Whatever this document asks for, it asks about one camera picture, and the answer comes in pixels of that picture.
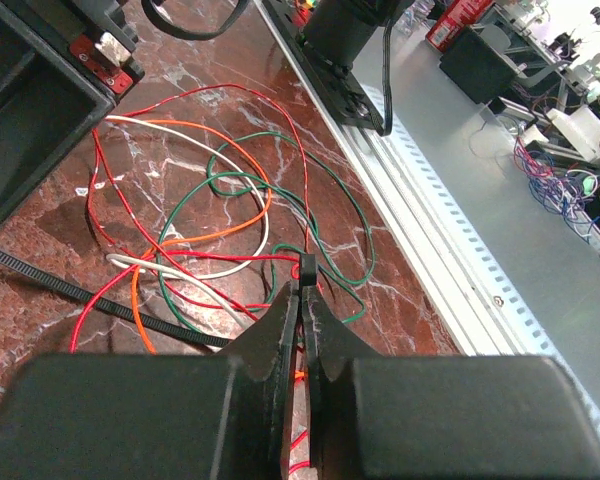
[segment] green wire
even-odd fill
[[[291,145],[293,145],[297,148],[297,144],[292,139],[290,139],[289,137],[286,137],[285,135],[278,133],[278,132],[255,133],[255,134],[251,134],[251,135],[247,135],[247,136],[238,138],[235,140],[235,142],[240,143],[242,141],[246,141],[246,140],[256,138],[256,137],[261,137],[261,136],[275,136],[275,137],[278,137],[278,138],[281,138],[281,139],[287,141],[288,143],[290,143]],[[228,145],[229,145],[228,143],[221,145],[218,148],[218,151],[223,150]],[[305,221],[308,221],[309,228],[311,229],[311,231],[317,241],[316,243],[318,244],[320,251],[324,255],[327,263],[329,264],[329,267],[333,270],[333,273],[330,272],[325,267],[323,267],[322,265],[319,265],[320,271],[323,274],[325,274],[326,276],[328,276],[331,280],[333,280],[334,283],[336,283],[338,286],[340,286],[342,289],[344,289],[349,295],[351,295],[354,298],[354,300],[361,307],[360,312],[358,312],[357,314],[355,314],[343,321],[343,323],[353,322],[353,321],[359,319],[360,317],[362,317],[366,313],[366,306],[365,306],[364,302],[360,299],[360,297],[355,293],[355,291],[349,287],[349,285],[358,286],[358,285],[362,285],[364,282],[366,282],[368,280],[368,278],[371,276],[371,274],[373,273],[373,269],[374,269],[375,263],[376,263],[376,253],[375,253],[375,247],[373,244],[373,237],[371,234],[371,229],[369,227],[369,224],[367,222],[367,219],[366,219],[362,209],[360,208],[358,203],[355,201],[355,199],[353,198],[353,195],[349,192],[349,189],[344,184],[344,182],[337,176],[337,174],[333,170],[331,170],[326,164],[324,164],[322,161],[320,161],[315,155],[313,155],[309,152],[307,152],[307,155],[309,156],[309,158],[311,158],[313,161],[315,161],[320,167],[322,167],[336,181],[338,186],[344,191],[344,193],[347,195],[347,198],[349,198],[349,200],[351,201],[353,207],[355,208],[356,212],[358,213],[358,216],[360,217],[360,220],[362,221],[365,237],[367,238],[369,249],[371,251],[371,265],[361,279],[352,280],[352,279],[346,278],[340,272],[340,270],[336,267],[336,265],[333,263],[331,257],[326,252],[326,250],[322,244],[322,241],[320,240],[320,235],[319,235],[320,230],[319,230],[318,223],[317,223],[317,220],[316,220],[313,212],[311,212],[311,211],[309,212],[310,219],[307,219],[305,208],[304,208],[304,202],[297,195],[295,195],[293,192],[290,192],[281,187],[270,185],[270,184],[266,183],[264,180],[262,180],[260,177],[257,177],[255,175],[251,175],[251,174],[240,173],[240,172],[225,172],[225,173],[219,173],[219,174],[213,175],[212,170],[213,170],[213,165],[216,161],[216,155],[213,155],[209,159],[209,162],[207,164],[207,177],[208,178],[204,182],[202,182],[201,184],[196,186],[193,190],[191,190],[187,195],[185,195],[185,197],[178,203],[178,205],[176,205],[173,212],[167,219],[167,222],[165,223],[165,226],[160,234],[160,238],[159,238],[158,242],[162,243],[164,241],[164,237],[166,236],[169,226],[173,223],[175,217],[178,215],[178,213],[180,212],[182,207],[203,186],[209,185],[210,188],[212,189],[212,191],[217,195],[238,197],[238,196],[242,196],[246,193],[250,193],[252,189],[245,188],[245,189],[237,191],[237,192],[225,192],[225,191],[220,190],[218,187],[216,187],[213,182],[218,178],[228,177],[228,176],[251,178],[252,180],[255,180],[256,182],[258,182],[260,184],[257,188],[260,188],[260,189],[270,188],[271,190],[276,192],[278,195],[282,196],[287,201],[289,201],[289,203],[300,213],[300,215],[302,215],[302,217],[305,219]],[[289,251],[296,252],[298,254],[303,253],[303,251],[300,248],[293,246],[293,245],[284,244],[284,243],[275,245],[272,249],[272,253],[275,254],[279,250],[289,250]],[[160,262],[159,255],[156,256],[156,261],[158,263]],[[171,300],[171,296],[170,296],[169,292],[167,291],[162,273],[159,273],[158,279],[160,282],[160,290],[162,292],[162,295],[163,295],[169,309],[173,312],[173,314],[176,316],[176,318],[178,319],[179,322],[181,322],[186,327],[197,331],[197,329],[182,316],[182,314],[178,310],[178,307]],[[271,303],[271,301],[273,300],[273,297],[275,296],[275,291],[276,291],[276,271],[275,271],[275,266],[272,262],[271,263],[271,289],[270,289],[270,292],[267,295],[267,298],[265,299],[264,303]]]

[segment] gray table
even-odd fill
[[[600,408],[600,245],[532,199],[512,137],[438,69],[423,36],[394,36],[394,112]],[[381,51],[377,32],[354,65],[361,83],[381,88]]]

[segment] black cable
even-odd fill
[[[3,265],[14,272],[34,280],[42,287],[51,290],[52,292],[59,293],[64,297],[82,304],[88,303],[93,297],[93,293],[62,280],[61,278],[45,272],[44,270],[29,265],[28,263],[3,252],[2,250],[0,250],[0,265]],[[95,308],[108,315],[113,315],[123,320],[127,320],[128,322],[135,323],[133,319],[133,312],[130,308],[120,305],[119,303],[112,302],[111,300],[107,300],[106,298],[101,298],[98,300]],[[222,348],[228,345],[231,341],[227,338],[194,332],[193,330],[179,327],[144,313],[141,313],[140,317],[142,318],[142,324],[146,328],[190,345],[208,345],[210,347]]]
[[[397,19],[389,20],[384,27],[382,36],[382,93],[384,96],[384,121],[380,118],[378,112],[371,111],[371,123],[373,128],[381,137],[391,135],[393,130],[393,99],[391,96],[391,31]]]
[[[220,26],[220,28],[214,32],[196,32],[193,30],[187,30],[179,27],[165,17],[159,10],[157,5],[164,3],[164,0],[142,0],[142,9],[144,14],[147,16],[149,21],[158,29],[164,33],[171,35],[172,37],[180,38],[182,40],[212,40],[224,32],[226,32],[231,25],[242,15],[249,4],[249,0],[238,0],[235,8],[229,14],[229,17]]]

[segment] black mounting plate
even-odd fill
[[[280,36],[333,119],[342,125],[373,129],[371,112],[377,110],[352,73],[334,69],[302,45],[302,29],[293,23],[295,7],[288,0],[262,0]]]

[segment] marble surface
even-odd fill
[[[229,2],[194,2],[188,10],[169,2],[168,10],[191,28],[220,22],[228,13]],[[298,78],[251,5],[228,33],[211,42],[187,43],[153,29],[143,17],[139,2],[127,5],[129,22],[141,43],[135,58],[147,75],[123,101],[118,112],[151,105],[163,97],[201,85],[233,82],[258,89],[279,102],[293,116],[307,150],[322,158],[349,186],[373,228],[378,262],[371,279],[356,289],[365,302],[367,314],[352,329],[382,353],[453,354],[455,346],[384,226],[371,200],[347,160],[336,146],[310,102]],[[277,130],[288,134],[284,118],[265,102],[235,90],[213,90],[165,105],[150,118],[177,118],[202,123],[238,137],[255,131]],[[100,127],[102,143],[119,185],[137,217],[157,236],[177,201],[204,179],[208,155],[185,142],[139,126]],[[194,138],[218,146],[221,140],[199,131],[186,132]],[[245,144],[277,184],[302,194],[300,155],[279,141],[261,138]],[[234,152],[231,158],[244,165]],[[94,237],[85,220],[85,193],[93,166],[91,138],[82,141],[60,167],[37,189],[0,230],[0,248],[40,268],[76,282],[92,291],[115,273],[104,255],[112,249]],[[101,223],[114,237],[135,252],[147,244],[133,228],[114,189],[99,179],[95,206]],[[235,188],[235,182],[225,185]],[[368,245],[355,211],[330,177],[315,165],[309,166],[310,205],[315,212],[328,251],[345,275],[359,278],[369,264]],[[195,236],[223,229],[251,218],[256,213],[252,199],[221,199],[209,190],[195,196],[175,224],[178,234]],[[268,247],[279,242],[303,244],[302,226],[280,198],[270,211],[272,232]],[[251,254],[258,245],[261,227],[225,237],[197,248],[216,253]],[[216,271],[208,262],[190,264],[196,273]],[[264,298],[266,281],[262,264],[253,264],[238,275],[213,284],[242,302]],[[288,268],[280,268],[281,280],[289,278]],[[146,311],[171,318],[150,278],[141,285]],[[203,294],[182,286],[185,293],[202,300]],[[109,295],[129,304],[129,282],[123,282]],[[325,296],[341,318],[357,311],[357,305],[337,286]],[[71,328],[80,313],[79,305],[28,284],[0,267],[0,399],[17,368],[42,352],[66,351]],[[237,331],[224,312],[187,307],[206,330],[224,336]],[[168,338],[151,333],[160,353],[196,353]],[[81,336],[80,351],[143,353],[135,327],[92,314]]]

